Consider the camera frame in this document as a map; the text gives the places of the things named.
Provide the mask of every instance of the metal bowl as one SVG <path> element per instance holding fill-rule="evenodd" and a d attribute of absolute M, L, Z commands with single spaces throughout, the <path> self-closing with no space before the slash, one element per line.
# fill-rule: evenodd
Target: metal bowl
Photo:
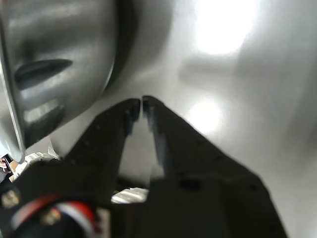
<path fill-rule="evenodd" d="M 24 151 L 103 92 L 115 56 L 115 5 L 111 0 L 0 4 L 2 82 Z"/>

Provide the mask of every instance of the screw hole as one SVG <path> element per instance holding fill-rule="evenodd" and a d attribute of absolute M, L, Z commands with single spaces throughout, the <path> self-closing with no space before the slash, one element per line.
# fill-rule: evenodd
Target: screw hole
<path fill-rule="evenodd" d="M 178 185 L 184 190 L 198 191 L 202 187 L 202 182 L 195 178 L 185 178 Z"/>
<path fill-rule="evenodd" d="M 253 185 L 250 186 L 250 190 L 251 191 L 256 191 L 256 190 L 258 190 L 258 187 L 253 184 Z"/>

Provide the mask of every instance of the gray surface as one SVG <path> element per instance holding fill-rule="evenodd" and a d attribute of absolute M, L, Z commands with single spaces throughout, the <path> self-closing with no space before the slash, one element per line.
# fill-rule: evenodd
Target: gray surface
<path fill-rule="evenodd" d="M 66 154 L 98 112 L 151 94 L 263 178 L 290 237 L 316 237 L 316 1 L 126 0 L 119 9 L 125 5 L 112 83 L 52 135 L 57 152 Z M 148 181 L 154 164 L 143 120 L 120 171 Z"/>
<path fill-rule="evenodd" d="M 0 9 L 4 81 L 24 151 L 103 92 L 116 49 L 114 2 L 15 0 Z"/>

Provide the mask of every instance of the stainless steel bowl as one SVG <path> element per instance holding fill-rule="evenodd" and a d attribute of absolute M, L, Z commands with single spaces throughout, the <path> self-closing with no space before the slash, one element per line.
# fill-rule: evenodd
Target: stainless steel bowl
<path fill-rule="evenodd" d="M 114 62 L 112 0 L 1 1 L 2 82 L 24 151 L 86 110 Z"/>

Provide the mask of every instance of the black plastic part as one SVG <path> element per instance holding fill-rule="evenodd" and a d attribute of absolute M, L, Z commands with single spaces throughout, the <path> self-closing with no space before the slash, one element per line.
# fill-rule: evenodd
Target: black plastic part
<path fill-rule="evenodd" d="M 130 99 L 97 116 L 64 162 L 36 163 L 5 188 L 15 190 L 21 204 L 0 207 L 3 237 L 15 237 L 9 222 L 17 209 L 49 193 L 64 199 L 82 196 L 106 206 L 114 238 L 286 237 L 258 176 L 156 98 L 143 97 L 143 110 L 164 171 L 164 177 L 151 181 L 145 203 L 110 204 L 124 142 L 139 117 L 140 100 Z M 33 227 L 25 226 L 19 234 L 33 232 Z"/>
<path fill-rule="evenodd" d="M 10 219 L 18 209 L 47 194 L 110 203 L 124 142 L 139 117 L 140 104 L 139 99 L 129 99 L 106 110 L 94 119 L 63 162 L 37 162 L 16 181 L 1 187 L 0 197 L 14 190 L 21 201 L 11 209 L 0 204 L 3 237 L 12 232 Z"/>
<path fill-rule="evenodd" d="M 73 165 L 95 164 L 91 186 L 99 203 L 111 201 L 125 139 L 139 118 L 140 105 L 139 99 L 126 100 L 97 116 L 65 158 Z"/>
<path fill-rule="evenodd" d="M 286 237 L 258 176 L 156 98 L 143 110 L 165 177 L 151 182 L 136 237 Z"/>

